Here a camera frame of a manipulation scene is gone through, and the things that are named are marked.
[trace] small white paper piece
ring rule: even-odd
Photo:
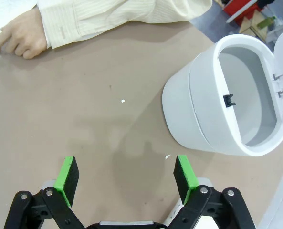
[[[36,3],[37,0],[0,0],[0,28],[22,13],[31,10]]]

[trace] sleeve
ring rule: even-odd
[[[102,33],[127,21],[187,21],[206,12],[212,0],[39,0],[52,48]]]

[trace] black clip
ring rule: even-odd
[[[226,94],[226,95],[223,96],[226,107],[230,107],[230,106],[235,106],[236,105],[236,103],[233,103],[231,101],[231,97],[233,97],[233,94]]]

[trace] human hand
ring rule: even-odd
[[[42,17],[38,8],[21,14],[1,28],[0,50],[6,42],[5,52],[14,52],[15,55],[23,56],[25,59],[32,59],[47,49]]]

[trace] table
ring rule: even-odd
[[[255,158],[189,150],[164,120],[165,82],[211,45],[187,22],[132,22],[30,61],[0,55],[0,228],[14,194],[37,193],[72,155],[80,169],[73,211],[85,226],[163,222],[179,198],[177,154],[217,190],[239,188],[258,223],[283,173],[283,143]]]

